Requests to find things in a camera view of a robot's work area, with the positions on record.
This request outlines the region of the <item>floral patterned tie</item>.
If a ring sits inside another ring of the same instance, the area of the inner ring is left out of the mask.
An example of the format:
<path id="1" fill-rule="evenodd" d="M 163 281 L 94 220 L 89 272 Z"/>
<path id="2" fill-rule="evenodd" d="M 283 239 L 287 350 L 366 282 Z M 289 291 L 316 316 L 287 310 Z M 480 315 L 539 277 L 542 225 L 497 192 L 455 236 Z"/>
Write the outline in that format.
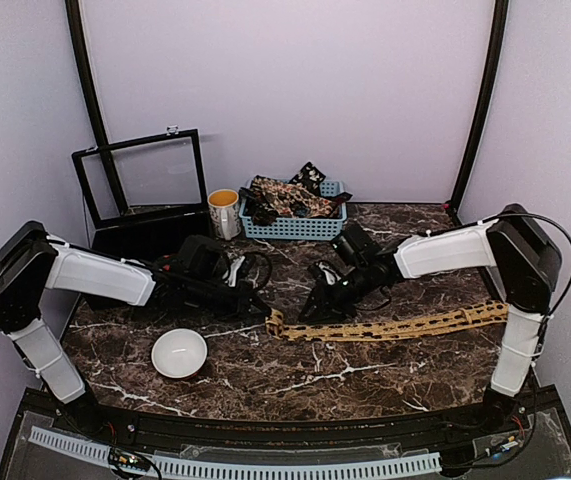
<path id="1" fill-rule="evenodd" d="M 248 215 L 258 226 L 270 226 L 280 218 L 334 218 L 339 207 L 352 198 L 348 192 L 322 196 L 304 184 L 262 176 L 254 177 L 249 187 L 241 187 L 239 196 L 246 201 Z"/>

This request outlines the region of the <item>black front rail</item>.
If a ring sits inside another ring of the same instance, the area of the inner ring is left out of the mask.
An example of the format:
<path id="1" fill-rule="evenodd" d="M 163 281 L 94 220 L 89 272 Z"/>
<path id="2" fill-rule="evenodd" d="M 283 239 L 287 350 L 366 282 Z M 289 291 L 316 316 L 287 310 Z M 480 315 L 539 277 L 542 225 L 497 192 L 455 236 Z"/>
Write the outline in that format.
<path id="1" fill-rule="evenodd" d="M 116 444 L 143 452 L 178 451 L 187 444 L 231 448 L 304 449 L 340 448 L 377 443 L 400 443 L 402 447 L 446 450 L 471 446 L 472 441 L 490 434 L 481 425 L 481 404 L 435 412 L 395 415 L 343 421 L 255 422 L 188 418 L 154 414 L 99 405 L 101 413 L 115 428 Z M 64 433 L 75 433 L 62 415 L 55 413 L 49 394 L 26 388 L 14 416 L 12 436 L 27 426 L 27 414 L 44 420 Z M 571 427 L 554 386 L 542 387 L 536 394 L 538 436 L 571 443 Z"/>

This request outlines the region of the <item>light blue plastic basket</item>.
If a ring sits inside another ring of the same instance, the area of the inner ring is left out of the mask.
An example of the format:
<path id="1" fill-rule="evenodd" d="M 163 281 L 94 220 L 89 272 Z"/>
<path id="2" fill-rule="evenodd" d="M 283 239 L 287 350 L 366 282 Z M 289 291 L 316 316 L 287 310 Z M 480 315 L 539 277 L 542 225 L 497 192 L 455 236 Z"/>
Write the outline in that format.
<path id="1" fill-rule="evenodd" d="M 340 233 L 347 220 L 347 203 L 351 195 L 344 191 L 340 181 L 324 180 L 320 184 L 323 197 L 338 196 L 343 203 L 335 214 L 328 218 L 279 217 L 267 226 L 256 225 L 250 215 L 248 197 L 241 193 L 240 219 L 245 236 L 253 239 L 328 241 Z"/>

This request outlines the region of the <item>left black frame post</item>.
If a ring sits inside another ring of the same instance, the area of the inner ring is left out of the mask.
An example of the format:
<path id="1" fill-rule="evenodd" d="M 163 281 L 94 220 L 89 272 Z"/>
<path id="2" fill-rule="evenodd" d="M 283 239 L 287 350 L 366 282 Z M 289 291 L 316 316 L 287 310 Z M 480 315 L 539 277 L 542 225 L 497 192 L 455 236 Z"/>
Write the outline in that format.
<path id="1" fill-rule="evenodd" d="M 109 140 L 94 85 L 94 78 L 92 75 L 81 18 L 81 5 L 78 0 L 65 0 L 64 3 L 77 73 L 92 133 L 97 146 L 106 147 L 109 144 Z M 122 215 L 127 212 L 128 205 L 122 184 L 117 174 L 112 153 L 110 151 L 102 152 L 100 154 L 100 158 L 118 214 Z"/>

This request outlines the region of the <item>white bowl orange outside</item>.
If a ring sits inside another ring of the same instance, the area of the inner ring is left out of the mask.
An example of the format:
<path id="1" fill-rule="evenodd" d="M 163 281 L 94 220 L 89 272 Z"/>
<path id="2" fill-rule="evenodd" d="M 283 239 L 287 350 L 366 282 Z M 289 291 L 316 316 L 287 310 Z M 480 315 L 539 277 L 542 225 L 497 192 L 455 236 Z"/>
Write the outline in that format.
<path id="1" fill-rule="evenodd" d="M 174 329 L 161 335 L 151 351 L 156 371 L 170 379 L 187 379 L 205 365 L 208 346 L 203 336 L 190 329 Z"/>

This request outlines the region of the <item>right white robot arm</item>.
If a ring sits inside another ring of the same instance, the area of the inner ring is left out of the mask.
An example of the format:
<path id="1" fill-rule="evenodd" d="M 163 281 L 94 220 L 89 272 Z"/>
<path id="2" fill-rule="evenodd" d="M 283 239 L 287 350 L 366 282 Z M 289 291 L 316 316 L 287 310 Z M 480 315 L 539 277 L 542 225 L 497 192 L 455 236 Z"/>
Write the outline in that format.
<path id="1" fill-rule="evenodd" d="M 495 434 L 512 420 L 516 397 L 543 346 L 562 265 L 559 248 L 537 218 L 514 203 L 474 224 L 412 235 L 386 247 L 353 223 L 332 239 L 331 246 L 350 270 L 342 275 L 332 265 L 310 266 L 315 286 L 298 316 L 304 325 L 353 317 L 367 295 L 404 280 L 496 268 L 505 290 L 507 325 L 475 424 L 482 432 Z"/>

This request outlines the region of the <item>black frame post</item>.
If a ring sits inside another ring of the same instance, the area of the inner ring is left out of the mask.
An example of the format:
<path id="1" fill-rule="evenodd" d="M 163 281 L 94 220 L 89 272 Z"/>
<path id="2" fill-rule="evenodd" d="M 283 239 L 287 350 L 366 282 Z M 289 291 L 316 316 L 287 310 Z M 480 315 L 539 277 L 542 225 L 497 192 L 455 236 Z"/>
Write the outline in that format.
<path id="1" fill-rule="evenodd" d="M 508 0 L 496 0 L 494 2 L 488 47 L 476 106 L 451 197 L 447 201 L 447 210 L 451 217 L 458 215 L 481 144 L 498 73 L 508 11 Z"/>
<path id="2" fill-rule="evenodd" d="M 65 0 L 64 3 L 77 73 L 92 133 L 97 146 L 106 147 L 109 144 L 109 140 L 94 85 L 94 78 L 92 75 L 81 18 L 81 5 L 78 0 Z M 110 151 L 102 152 L 100 154 L 100 158 L 118 214 L 122 215 L 127 212 L 128 205 L 122 184 L 117 174 L 112 153 Z"/>

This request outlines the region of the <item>white mug yellow inside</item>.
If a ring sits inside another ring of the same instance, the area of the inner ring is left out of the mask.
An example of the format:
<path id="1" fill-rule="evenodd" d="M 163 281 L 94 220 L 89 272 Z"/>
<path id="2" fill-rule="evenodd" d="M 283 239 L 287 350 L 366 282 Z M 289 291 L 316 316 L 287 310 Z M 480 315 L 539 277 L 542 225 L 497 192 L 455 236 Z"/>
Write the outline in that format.
<path id="1" fill-rule="evenodd" d="M 241 233 L 240 198 L 235 190 L 220 189 L 209 194 L 210 219 L 215 235 L 229 241 Z"/>

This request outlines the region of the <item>black floral tie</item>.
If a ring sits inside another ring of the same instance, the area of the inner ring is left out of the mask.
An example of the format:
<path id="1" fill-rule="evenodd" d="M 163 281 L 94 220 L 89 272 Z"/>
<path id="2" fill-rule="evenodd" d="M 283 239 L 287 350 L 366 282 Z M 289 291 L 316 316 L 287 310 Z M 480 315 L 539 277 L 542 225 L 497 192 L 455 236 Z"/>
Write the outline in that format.
<path id="1" fill-rule="evenodd" d="M 322 173 L 311 161 L 308 161 L 289 180 L 289 184 L 302 185 L 308 189 L 316 189 L 320 187 L 321 183 L 325 179 L 326 175 Z"/>

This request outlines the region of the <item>right black frame post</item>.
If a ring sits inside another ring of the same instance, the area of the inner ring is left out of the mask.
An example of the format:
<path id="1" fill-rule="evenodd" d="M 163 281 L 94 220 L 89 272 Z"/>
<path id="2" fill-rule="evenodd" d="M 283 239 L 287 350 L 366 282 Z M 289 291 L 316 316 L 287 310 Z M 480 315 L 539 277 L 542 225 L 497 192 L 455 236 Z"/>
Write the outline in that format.
<path id="1" fill-rule="evenodd" d="M 496 0 L 494 2 L 488 47 L 476 106 L 451 197 L 447 201 L 447 210 L 451 217 L 458 215 L 481 144 L 498 73 L 508 11 L 508 0 Z"/>

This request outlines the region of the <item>yellow beetle-pattern tie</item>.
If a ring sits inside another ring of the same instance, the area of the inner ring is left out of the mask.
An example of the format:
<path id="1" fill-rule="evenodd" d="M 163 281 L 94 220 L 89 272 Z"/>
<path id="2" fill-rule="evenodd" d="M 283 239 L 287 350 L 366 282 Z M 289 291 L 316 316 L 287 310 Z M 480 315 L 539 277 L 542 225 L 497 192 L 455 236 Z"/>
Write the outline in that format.
<path id="1" fill-rule="evenodd" d="M 507 322 L 507 316 L 508 305 L 494 300 L 408 320 L 349 324 L 290 325 L 284 322 L 280 311 L 273 310 L 265 319 L 265 328 L 272 337 L 291 342 L 385 342 L 446 335 L 503 324 Z"/>

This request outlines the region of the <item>black display box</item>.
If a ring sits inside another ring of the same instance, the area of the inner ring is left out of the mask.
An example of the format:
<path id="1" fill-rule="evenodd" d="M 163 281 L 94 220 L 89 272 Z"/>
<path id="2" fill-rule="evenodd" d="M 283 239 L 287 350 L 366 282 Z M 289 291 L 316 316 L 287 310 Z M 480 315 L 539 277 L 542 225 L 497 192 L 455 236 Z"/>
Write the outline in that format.
<path id="1" fill-rule="evenodd" d="M 108 156 L 117 186 L 115 215 L 100 213 L 86 165 Z M 72 163 L 94 226 L 91 248 L 115 257 L 153 261 L 175 253 L 191 234 L 209 236 L 207 186 L 196 129 L 168 131 L 76 151 Z"/>

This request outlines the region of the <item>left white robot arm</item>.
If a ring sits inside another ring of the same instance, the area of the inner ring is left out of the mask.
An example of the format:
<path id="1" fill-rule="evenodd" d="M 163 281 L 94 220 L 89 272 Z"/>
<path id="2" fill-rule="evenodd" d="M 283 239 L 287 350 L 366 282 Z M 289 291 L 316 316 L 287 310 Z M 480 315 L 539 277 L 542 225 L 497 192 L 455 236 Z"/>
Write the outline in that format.
<path id="1" fill-rule="evenodd" d="M 222 246 L 190 235 L 177 253 L 154 261 L 119 258 L 71 244 L 26 222 L 0 249 L 0 331 L 9 337 L 53 397 L 68 405 L 66 417 L 85 436 L 106 427 L 105 412 L 60 341 L 42 318 L 45 290 L 66 290 L 144 306 L 169 296 L 235 317 L 273 309 L 243 278 L 248 261 L 231 261 Z"/>

